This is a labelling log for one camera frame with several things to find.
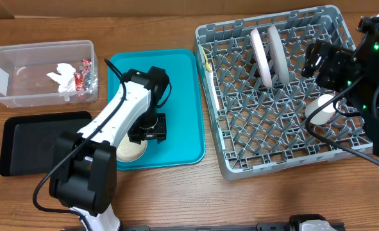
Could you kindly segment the white plastic cup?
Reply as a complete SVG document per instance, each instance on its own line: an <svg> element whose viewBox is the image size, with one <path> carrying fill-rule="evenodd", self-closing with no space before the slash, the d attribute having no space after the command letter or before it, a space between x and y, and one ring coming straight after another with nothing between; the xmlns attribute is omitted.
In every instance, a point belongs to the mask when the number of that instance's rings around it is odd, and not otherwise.
<svg viewBox="0 0 379 231"><path fill-rule="evenodd" d="M310 116L315 110L324 105L327 101L331 100L333 95L331 94L323 94L315 99L313 102L308 104L305 108L305 116ZM333 103L327 105L324 109L319 111L311 120L312 124L322 125L327 123L330 118L334 115L335 109L333 107Z"/></svg>

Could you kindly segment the grey deep plate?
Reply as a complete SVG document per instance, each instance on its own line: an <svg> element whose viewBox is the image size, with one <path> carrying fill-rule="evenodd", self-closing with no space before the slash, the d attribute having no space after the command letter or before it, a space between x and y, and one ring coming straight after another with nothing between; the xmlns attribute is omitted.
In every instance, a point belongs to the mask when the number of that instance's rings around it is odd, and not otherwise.
<svg viewBox="0 0 379 231"><path fill-rule="evenodd" d="M290 83L287 60L280 35L274 25L267 29L267 42L275 73L278 75L280 83L287 85Z"/></svg>

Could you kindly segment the white plastic fork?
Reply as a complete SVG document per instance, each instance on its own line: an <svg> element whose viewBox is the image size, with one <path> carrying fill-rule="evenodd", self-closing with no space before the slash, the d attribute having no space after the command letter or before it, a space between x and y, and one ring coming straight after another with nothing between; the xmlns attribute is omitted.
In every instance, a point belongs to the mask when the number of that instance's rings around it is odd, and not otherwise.
<svg viewBox="0 0 379 231"><path fill-rule="evenodd" d="M212 88L212 95L213 95L213 100L214 100L215 107L216 107L217 110L220 110L221 107L220 107L220 104L219 104L219 100L218 100L216 89L215 89L215 85L214 85L214 73L213 73L213 71L208 73L208 77L209 77L209 80L210 80L210 86Z"/></svg>

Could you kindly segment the white plate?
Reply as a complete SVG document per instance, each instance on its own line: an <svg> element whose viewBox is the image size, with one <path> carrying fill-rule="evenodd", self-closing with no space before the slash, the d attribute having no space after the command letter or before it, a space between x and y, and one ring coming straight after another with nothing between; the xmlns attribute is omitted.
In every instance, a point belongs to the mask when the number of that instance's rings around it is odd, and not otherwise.
<svg viewBox="0 0 379 231"><path fill-rule="evenodd" d="M269 64L263 47L263 43L259 34L259 31L254 28L250 34L251 47L255 55L255 61L257 63L258 72L265 87L272 87L271 73L269 70Z"/></svg>

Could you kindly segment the yellow plastic spoon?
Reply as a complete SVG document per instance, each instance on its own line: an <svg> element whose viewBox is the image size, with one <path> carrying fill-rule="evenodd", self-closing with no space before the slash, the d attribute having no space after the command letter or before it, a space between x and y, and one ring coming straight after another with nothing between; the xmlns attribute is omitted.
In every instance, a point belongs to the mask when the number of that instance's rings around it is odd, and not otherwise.
<svg viewBox="0 0 379 231"><path fill-rule="evenodd" d="M203 57L204 57L204 59L205 59L206 70L207 70L209 73L212 73L213 70L212 70L212 67L211 67L211 65L210 65L210 63L209 63L209 61L208 61L208 57L207 57L207 55L206 55L206 52L205 52L205 49L204 49L204 48L202 48L202 52L203 52Z"/></svg>

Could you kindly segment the small red sauce packet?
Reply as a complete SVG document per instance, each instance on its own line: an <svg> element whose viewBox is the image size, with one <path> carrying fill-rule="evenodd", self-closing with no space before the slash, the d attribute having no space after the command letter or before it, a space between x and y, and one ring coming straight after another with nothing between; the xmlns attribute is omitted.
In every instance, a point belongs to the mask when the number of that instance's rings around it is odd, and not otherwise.
<svg viewBox="0 0 379 231"><path fill-rule="evenodd" d="M76 91L85 90L85 77L81 73L74 73Z"/></svg>

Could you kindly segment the grey dishwasher rack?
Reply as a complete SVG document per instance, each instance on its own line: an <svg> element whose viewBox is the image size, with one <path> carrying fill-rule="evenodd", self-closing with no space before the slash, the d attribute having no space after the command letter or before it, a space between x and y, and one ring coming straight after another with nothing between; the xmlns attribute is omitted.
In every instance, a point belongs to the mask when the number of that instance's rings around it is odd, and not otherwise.
<svg viewBox="0 0 379 231"><path fill-rule="evenodd" d="M267 29L276 26L289 70L290 83L280 83L271 60ZM259 31L272 87L265 87L258 72L250 32ZM333 5L250 17L199 26L195 51L208 103L212 133L222 176L236 180L315 162L354 156L309 134L305 108L334 90L318 86L301 70L305 51L317 41L354 50L353 39L340 10ZM214 104L202 48L214 73L221 109ZM366 155L373 143L363 130L364 120L345 98L333 105L334 115L322 125L309 123L317 134Z"/></svg>

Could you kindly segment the foil wrapper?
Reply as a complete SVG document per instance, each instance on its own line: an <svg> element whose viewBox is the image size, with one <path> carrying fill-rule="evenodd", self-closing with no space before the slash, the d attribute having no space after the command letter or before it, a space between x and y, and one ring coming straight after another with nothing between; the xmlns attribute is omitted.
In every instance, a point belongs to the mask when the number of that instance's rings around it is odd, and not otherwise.
<svg viewBox="0 0 379 231"><path fill-rule="evenodd" d="M83 79L83 84L85 90L92 90L96 87L96 74L95 69L92 65L92 60L89 59L82 59L81 60L83 67L81 70L81 77Z"/></svg>

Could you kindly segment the white napkin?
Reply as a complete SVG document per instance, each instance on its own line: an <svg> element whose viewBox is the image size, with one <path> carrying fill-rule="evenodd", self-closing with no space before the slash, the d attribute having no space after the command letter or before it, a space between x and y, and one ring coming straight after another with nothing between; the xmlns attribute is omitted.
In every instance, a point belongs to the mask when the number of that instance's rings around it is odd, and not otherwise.
<svg viewBox="0 0 379 231"><path fill-rule="evenodd" d="M59 63L57 64L56 70L58 71L58 74L51 72L47 73L47 76L57 82L58 92L74 92L76 90L74 78L76 69L71 64Z"/></svg>

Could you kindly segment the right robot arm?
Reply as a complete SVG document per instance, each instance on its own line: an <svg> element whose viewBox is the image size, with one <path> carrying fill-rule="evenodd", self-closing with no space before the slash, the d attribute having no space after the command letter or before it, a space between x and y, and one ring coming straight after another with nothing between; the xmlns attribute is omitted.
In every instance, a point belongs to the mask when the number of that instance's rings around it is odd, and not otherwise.
<svg viewBox="0 0 379 231"><path fill-rule="evenodd" d="M354 50L325 41L308 45L301 75L311 77L318 72L316 84L337 92L326 102L327 105L345 98L357 109L354 116L364 120L363 130L373 143L373 154L366 155L313 131L309 123L320 112L319 108L307 116L305 128L316 139L368 160L379 168L379 15L361 17L357 29L364 33L364 38Z"/></svg>

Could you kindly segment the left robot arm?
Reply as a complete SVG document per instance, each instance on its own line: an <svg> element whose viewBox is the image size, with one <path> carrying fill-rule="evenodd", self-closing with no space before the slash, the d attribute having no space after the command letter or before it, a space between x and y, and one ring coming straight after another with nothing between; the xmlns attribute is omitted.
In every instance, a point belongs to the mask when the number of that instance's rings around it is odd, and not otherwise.
<svg viewBox="0 0 379 231"><path fill-rule="evenodd" d="M139 144L167 137L165 114L157 111L171 85L166 71L154 66L146 73L109 68L121 81L118 92L88 125L59 136L49 174L50 196L65 207L64 213L77 215L86 230L123 229L111 206L122 139Z"/></svg>

